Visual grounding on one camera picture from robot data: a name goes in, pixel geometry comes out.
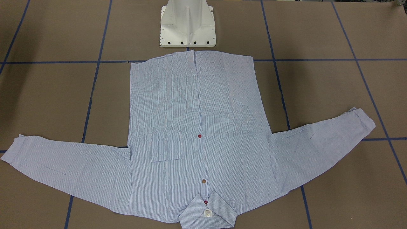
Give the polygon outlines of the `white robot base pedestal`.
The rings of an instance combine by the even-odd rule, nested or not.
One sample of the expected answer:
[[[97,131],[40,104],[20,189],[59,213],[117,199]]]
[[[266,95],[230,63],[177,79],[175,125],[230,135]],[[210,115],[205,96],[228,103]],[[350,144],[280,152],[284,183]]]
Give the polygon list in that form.
[[[169,0],[161,7],[160,47],[214,47],[215,16],[205,0]]]

